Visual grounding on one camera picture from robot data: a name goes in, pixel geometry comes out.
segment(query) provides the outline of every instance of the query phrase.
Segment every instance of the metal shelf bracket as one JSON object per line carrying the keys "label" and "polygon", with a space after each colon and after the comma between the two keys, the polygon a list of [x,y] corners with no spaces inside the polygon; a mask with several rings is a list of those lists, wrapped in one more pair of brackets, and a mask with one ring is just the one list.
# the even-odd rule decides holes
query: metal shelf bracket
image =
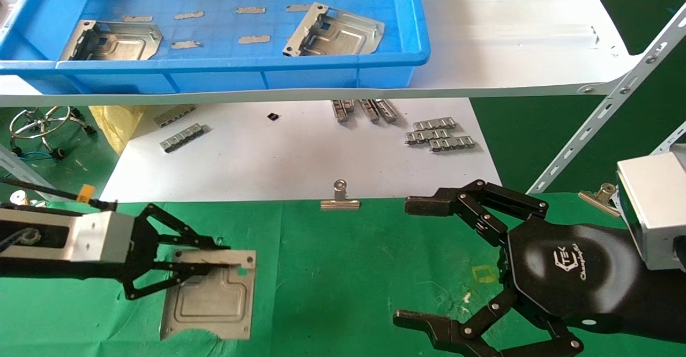
{"label": "metal shelf bracket", "polygon": [[678,12],[669,20],[669,23],[662,29],[660,34],[645,49],[636,66],[625,74],[614,90],[588,116],[586,122],[581,125],[581,128],[564,145],[563,149],[547,166],[546,170],[531,185],[527,194],[542,193],[550,186],[568,166],[569,162],[593,139],[598,130],[607,123],[610,117],[615,114],[627,98],[643,83],[645,78],[667,57],[669,52],[681,42],[685,35],[686,3],[679,8]]}

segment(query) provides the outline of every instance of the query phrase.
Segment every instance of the white table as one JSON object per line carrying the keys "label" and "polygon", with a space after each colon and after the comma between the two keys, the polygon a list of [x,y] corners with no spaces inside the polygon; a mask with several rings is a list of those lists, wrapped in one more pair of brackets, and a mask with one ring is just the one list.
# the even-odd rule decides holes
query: white table
{"label": "white table", "polygon": [[[140,122],[101,198],[121,202],[327,199],[333,182],[348,182],[348,198],[431,195],[473,179],[500,184],[488,146],[466,98],[392,100],[397,123],[369,122],[359,107],[348,123],[330,101],[217,103],[168,127]],[[281,117],[272,122],[269,113]],[[471,135],[472,150],[431,153],[407,146],[412,122],[451,116],[454,136]],[[211,132],[172,153],[159,143],[193,123]]]}

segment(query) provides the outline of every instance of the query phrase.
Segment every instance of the blue plastic tray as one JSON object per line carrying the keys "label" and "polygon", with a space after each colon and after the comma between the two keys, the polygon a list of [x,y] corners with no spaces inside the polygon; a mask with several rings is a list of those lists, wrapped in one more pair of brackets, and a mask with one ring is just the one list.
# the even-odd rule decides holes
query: blue plastic tray
{"label": "blue plastic tray", "polygon": [[[282,48],[305,12],[288,5],[315,1],[385,23],[373,54],[286,57]],[[263,14],[236,8],[266,7]],[[201,18],[174,20],[204,10]],[[25,0],[0,32],[0,74],[17,74],[45,94],[192,93],[272,88],[370,87],[409,84],[430,48],[421,0]],[[56,62],[79,20],[152,16],[164,40],[149,61]],[[246,35],[268,43],[239,44]],[[202,47],[172,49],[176,41]]]}

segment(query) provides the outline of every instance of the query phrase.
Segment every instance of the tape strip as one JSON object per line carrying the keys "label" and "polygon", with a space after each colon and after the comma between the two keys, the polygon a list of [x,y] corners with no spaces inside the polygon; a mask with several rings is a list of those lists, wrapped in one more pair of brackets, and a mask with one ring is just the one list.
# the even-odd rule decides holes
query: tape strip
{"label": "tape strip", "polygon": [[79,196],[76,197],[76,201],[79,203],[86,203],[91,201],[93,194],[95,193],[95,187],[90,184],[84,184],[79,191]]}

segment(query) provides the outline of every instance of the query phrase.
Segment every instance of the yellow bag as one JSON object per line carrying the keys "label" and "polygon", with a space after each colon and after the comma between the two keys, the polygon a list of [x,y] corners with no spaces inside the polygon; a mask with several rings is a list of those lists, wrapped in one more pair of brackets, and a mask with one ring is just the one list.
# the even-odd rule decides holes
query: yellow bag
{"label": "yellow bag", "polygon": [[147,106],[89,106],[107,142],[121,155]]}

